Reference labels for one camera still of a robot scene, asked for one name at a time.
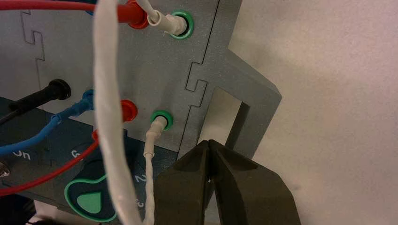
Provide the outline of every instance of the white wire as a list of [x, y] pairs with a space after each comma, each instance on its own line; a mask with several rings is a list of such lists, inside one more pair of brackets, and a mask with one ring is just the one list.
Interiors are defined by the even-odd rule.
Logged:
[[145, 175], [146, 175], [146, 202], [145, 202], [145, 219], [144, 225], [154, 225], [155, 223], [155, 198], [153, 196], [153, 168], [152, 158], [154, 157], [155, 140], [160, 137], [162, 131], [167, 125], [167, 120], [158, 116], [152, 122], [151, 127], [146, 133], [144, 157], [145, 157]]
[[122, 110], [116, 77], [116, 6], [116, 0], [99, 0], [94, 13], [95, 119], [115, 210], [124, 225], [141, 225], [122, 137]]
[[145, 155], [145, 175], [146, 175], [146, 202], [145, 202], [145, 219], [144, 225], [153, 225], [155, 223], [155, 198], [153, 195], [153, 168], [152, 168], [152, 155]]
[[149, 18], [153, 22], [157, 22], [159, 20], [159, 15], [156, 11], [152, 8], [151, 3], [149, 0], [137, 0], [138, 5], [148, 14]]
[[149, 0], [137, 0], [137, 3], [148, 14], [149, 25], [176, 35], [180, 35], [186, 30], [187, 23], [182, 17], [164, 15], [162, 12], [154, 10]]

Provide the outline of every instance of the white wall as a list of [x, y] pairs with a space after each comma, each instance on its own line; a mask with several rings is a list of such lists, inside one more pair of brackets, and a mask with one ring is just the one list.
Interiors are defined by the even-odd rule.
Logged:
[[302, 224], [397, 224], [398, 1], [244, 0], [230, 49], [283, 96], [254, 160]]

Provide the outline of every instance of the panel cutout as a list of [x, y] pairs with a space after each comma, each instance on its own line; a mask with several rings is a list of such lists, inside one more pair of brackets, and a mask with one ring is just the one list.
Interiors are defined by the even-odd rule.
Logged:
[[215, 88], [200, 132], [199, 142], [213, 139], [225, 144], [241, 103], [223, 89]]

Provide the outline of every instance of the printed number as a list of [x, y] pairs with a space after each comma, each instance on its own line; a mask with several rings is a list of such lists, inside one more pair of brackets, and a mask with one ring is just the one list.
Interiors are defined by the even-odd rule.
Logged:
[[136, 181], [139, 183], [139, 181], [146, 182], [146, 176], [145, 174], [142, 175], [142, 177], [135, 175]]
[[71, 153], [72, 153], [73, 158], [80, 156], [80, 153], [78, 153], [76, 150], [73, 150]]
[[31, 160], [31, 156], [29, 155], [29, 153], [26, 153], [23, 151], [17, 151], [17, 152], [13, 152], [13, 154], [18, 157], [23, 157], [29, 161]]

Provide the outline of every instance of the cable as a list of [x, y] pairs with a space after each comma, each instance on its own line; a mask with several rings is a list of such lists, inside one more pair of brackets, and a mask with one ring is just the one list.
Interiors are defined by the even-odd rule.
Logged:
[[10, 112], [9, 114], [3, 116], [3, 117], [0, 119], [0, 126], [3, 125], [3, 124], [6, 123], [6, 122], [12, 120], [13, 118], [17, 117], [18, 115], [19, 115], [18, 111], [12, 111], [12, 112]]
[[180, 35], [187, 30], [187, 22], [184, 18], [176, 15], [164, 15], [162, 12], [154, 10], [149, 0], [137, 0], [137, 3], [148, 14], [149, 25], [174, 35]]
[[0, 125], [49, 101], [56, 99], [65, 100], [69, 98], [70, 95], [71, 90], [68, 83], [61, 79], [52, 80], [44, 89], [10, 103], [8, 107], [11, 113], [0, 119]]
[[137, 3], [141, 8], [148, 14], [148, 17], [152, 21], [158, 21], [159, 20], [159, 15], [156, 13], [156, 11], [152, 8], [151, 3], [149, 0], [137, 0]]
[[13, 152], [29, 148], [33, 145], [40, 143], [51, 133], [54, 128], [58, 126], [59, 122], [59, 117], [54, 117], [37, 135], [18, 143], [0, 147], [0, 156], [11, 154]]
[[135, 189], [127, 166], [116, 75], [118, 26], [117, 1], [99, 0], [94, 12], [95, 123], [114, 208], [124, 225], [141, 225]]
[[40, 177], [36, 180], [33, 180], [31, 182], [28, 183], [24, 183], [18, 186], [14, 186], [14, 187], [10, 187], [10, 188], [5, 188], [5, 189], [0, 189], [0, 196], [5, 196], [5, 195], [12, 195], [30, 188], [33, 188], [37, 185], [40, 185], [44, 182], [47, 182], [57, 176], [59, 176], [61, 173], [67, 171], [68, 169], [70, 169], [71, 167], [73, 167], [74, 165], [76, 165], [80, 160], [82, 160], [83, 158], [87, 157], [88, 155], [90, 155], [90, 153], [92, 153], [96, 148], [98, 147], [98, 141], [94, 141], [93, 144], [91, 144], [90, 147], [88, 147], [84, 152], [82, 152], [78, 157], [74, 158], [73, 160], [69, 161], [68, 163], [66, 163], [64, 166], [62, 166], [61, 168], [43, 176]]
[[[0, 10], [24, 9], [94, 11], [95, 5], [72, 1], [0, 0]], [[146, 20], [144, 11], [135, 3], [117, 5], [117, 14], [119, 23], [129, 23], [133, 27], [134, 25], [142, 24]]]
[[145, 175], [146, 175], [146, 202], [145, 202], [145, 219], [144, 225], [154, 225], [155, 223], [155, 198], [153, 196], [153, 168], [152, 158], [154, 157], [155, 140], [158, 139], [162, 131], [166, 128], [168, 122], [163, 116], [158, 116], [151, 124], [151, 128], [146, 133], [144, 146], [145, 157]]
[[92, 97], [93, 90], [86, 91], [79, 102], [52, 116], [50, 122], [37, 135], [18, 143], [0, 147], [0, 156], [34, 146], [43, 141], [63, 120], [71, 116], [77, 117], [85, 111], [93, 110]]

